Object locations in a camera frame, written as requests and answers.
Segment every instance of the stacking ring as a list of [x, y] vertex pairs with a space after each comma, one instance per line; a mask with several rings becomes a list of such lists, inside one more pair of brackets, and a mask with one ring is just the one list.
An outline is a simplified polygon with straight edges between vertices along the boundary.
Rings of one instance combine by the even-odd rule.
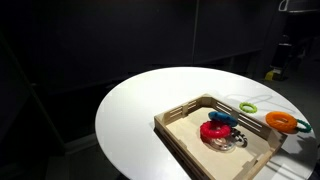
[[304, 127], [306, 127], [306, 128], [299, 128], [297, 126], [296, 127], [297, 131], [304, 132], [304, 133], [309, 133], [311, 131], [311, 126], [308, 123], [306, 123], [306, 122], [304, 122], [304, 121], [302, 121], [300, 119], [297, 119], [297, 122], [302, 124], [302, 125], [304, 125]]
[[208, 116], [211, 120], [224, 122], [231, 127], [235, 127], [238, 125], [238, 121], [235, 118], [223, 112], [212, 111], [208, 114]]
[[246, 113], [256, 113], [258, 111], [257, 106], [248, 103], [248, 102], [242, 102], [239, 105], [240, 109]]
[[231, 128], [221, 121], [207, 121], [200, 126], [200, 133], [206, 138], [224, 138], [230, 135]]
[[266, 121], [271, 127], [286, 133], [291, 133], [297, 127], [297, 120], [285, 112], [270, 112], [266, 115]]

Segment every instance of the white round table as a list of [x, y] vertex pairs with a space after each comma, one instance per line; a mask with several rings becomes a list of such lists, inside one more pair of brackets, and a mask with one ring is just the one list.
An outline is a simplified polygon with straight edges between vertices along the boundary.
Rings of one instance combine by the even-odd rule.
[[[130, 179], [190, 179], [154, 132], [154, 116], [203, 94], [234, 108], [258, 107], [252, 114], [265, 122], [270, 111], [306, 120], [287, 99], [251, 79], [214, 69], [178, 67], [136, 75], [113, 88], [96, 115], [98, 142], [111, 163]], [[316, 164], [313, 131], [288, 135], [278, 153], [255, 179], [307, 179]]]

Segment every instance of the green ring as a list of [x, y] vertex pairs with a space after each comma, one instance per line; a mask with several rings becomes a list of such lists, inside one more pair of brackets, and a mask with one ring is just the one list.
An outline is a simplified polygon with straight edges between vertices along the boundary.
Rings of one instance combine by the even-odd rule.
[[[251, 107], [252, 110], [251, 110], [251, 109], [246, 109], [246, 108], [244, 108], [245, 106]], [[257, 107], [256, 107], [255, 105], [253, 105], [253, 104], [251, 104], [251, 103], [248, 103], [248, 102], [242, 102], [242, 103], [240, 103], [239, 107], [240, 107], [240, 109], [241, 109], [242, 111], [244, 111], [244, 112], [246, 112], [246, 113], [256, 113], [256, 112], [258, 111], [258, 109], [257, 109]]]
[[304, 125], [306, 128], [299, 128], [298, 126], [296, 127], [296, 130], [297, 131], [300, 131], [300, 132], [304, 132], [304, 133], [309, 133], [310, 131], [311, 131], [311, 126], [308, 124], [308, 123], [306, 123], [306, 122], [304, 122], [304, 121], [302, 121], [302, 120], [300, 120], [300, 119], [297, 119], [297, 122], [298, 123], [300, 123], [300, 124], [302, 124], [302, 125]]

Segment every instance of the floor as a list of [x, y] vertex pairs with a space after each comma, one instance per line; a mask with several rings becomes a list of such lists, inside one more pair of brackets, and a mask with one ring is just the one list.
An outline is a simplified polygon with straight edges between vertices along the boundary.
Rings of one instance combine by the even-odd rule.
[[[303, 61], [299, 68], [289, 66], [285, 71], [287, 79], [283, 81], [264, 81], [260, 83], [274, 89], [291, 101], [308, 119], [316, 137], [320, 140], [320, 62]], [[104, 156], [95, 134], [79, 138], [66, 144], [65, 156], [44, 159], [28, 169], [25, 173], [3, 179], [46, 179], [46, 180], [101, 180], [127, 179]], [[314, 174], [310, 179], [318, 179]]]

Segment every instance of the red ring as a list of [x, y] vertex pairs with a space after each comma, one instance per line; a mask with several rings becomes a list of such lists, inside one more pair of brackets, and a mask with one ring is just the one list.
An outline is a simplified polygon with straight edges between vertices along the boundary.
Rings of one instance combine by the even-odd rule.
[[230, 131], [230, 127], [221, 121], [207, 121], [200, 126], [200, 133], [206, 138], [224, 138]]

